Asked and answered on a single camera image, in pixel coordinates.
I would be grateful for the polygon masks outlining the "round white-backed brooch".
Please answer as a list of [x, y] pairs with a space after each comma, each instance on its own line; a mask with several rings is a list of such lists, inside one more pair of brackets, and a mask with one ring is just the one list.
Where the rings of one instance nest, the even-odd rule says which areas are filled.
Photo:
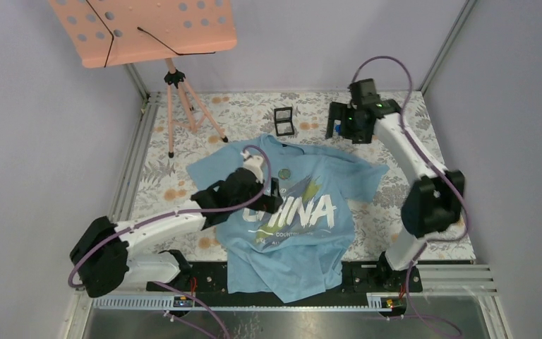
[[291, 171], [287, 168], [282, 168], [278, 171], [277, 175], [282, 180], [288, 180], [291, 177]]

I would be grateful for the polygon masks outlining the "black square brooch box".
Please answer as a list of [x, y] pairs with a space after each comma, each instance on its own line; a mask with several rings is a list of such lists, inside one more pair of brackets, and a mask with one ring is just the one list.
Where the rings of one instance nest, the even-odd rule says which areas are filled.
[[295, 134], [293, 116], [293, 107], [278, 107], [273, 109], [276, 136], [293, 136]]

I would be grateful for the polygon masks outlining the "light blue printed t-shirt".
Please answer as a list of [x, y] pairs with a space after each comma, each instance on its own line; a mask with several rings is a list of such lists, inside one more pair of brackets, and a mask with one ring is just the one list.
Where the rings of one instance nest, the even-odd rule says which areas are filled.
[[[241, 258], [257, 268], [264, 261], [318, 264], [322, 272], [341, 263], [355, 238], [350, 201], [370, 203], [387, 165], [323, 145], [295, 145], [270, 134], [238, 141], [187, 168], [198, 189], [226, 178], [243, 162], [242, 150], [265, 152], [279, 180], [282, 207], [269, 214], [244, 208], [216, 228], [227, 260]], [[280, 169], [291, 171], [282, 180]]]

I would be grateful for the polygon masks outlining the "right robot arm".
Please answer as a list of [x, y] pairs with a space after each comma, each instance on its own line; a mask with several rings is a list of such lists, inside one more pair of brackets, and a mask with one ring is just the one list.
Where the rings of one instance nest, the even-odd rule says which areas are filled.
[[459, 221], [465, 177], [429, 154], [409, 128], [403, 108], [395, 100], [381, 98], [372, 78], [352, 82], [349, 92], [348, 103], [330, 103], [325, 137], [337, 134], [353, 144], [369, 144], [378, 137], [410, 184], [401, 208], [403, 229], [381, 253], [375, 275], [381, 288], [393, 291], [404, 282], [427, 243]]

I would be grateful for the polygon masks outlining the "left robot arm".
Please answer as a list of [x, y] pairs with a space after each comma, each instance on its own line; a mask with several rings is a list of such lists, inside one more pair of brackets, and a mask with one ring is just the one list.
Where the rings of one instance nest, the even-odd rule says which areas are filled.
[[242, 208], [275, 213], [282, 204], [278, 178], [259, 182], [252, 171], [240, 167], [169, 212], [123, 222], [97, 218], [70, 252], [74, 267], [68, 283], [84, 288], [91, 298], [136, 283], [166, 283], [182, 290], [191, 280], [185, 257], [176, 249], [147, 254], [148, 247], [214, 227]]

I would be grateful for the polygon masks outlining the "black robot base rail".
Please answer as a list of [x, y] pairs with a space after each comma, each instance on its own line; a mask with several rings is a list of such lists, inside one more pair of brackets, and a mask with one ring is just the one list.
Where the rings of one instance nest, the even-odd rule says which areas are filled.
[[404, 298], [406, 293], [424, 290], [417, 267], [392, 270], [385, 257], [378, 261], [343, 261], [322, 272], [318, 264], [273, 263], [264, 261], [262, 268], [231, 258], [226, 262], [180, 261], [180, 273], [171, 281], [158, 285], [148, 282], [148, 292], [172, 289], [192, 292], [272, 293], [284, 303], [296, 302], [324, 292], [387, 293]]

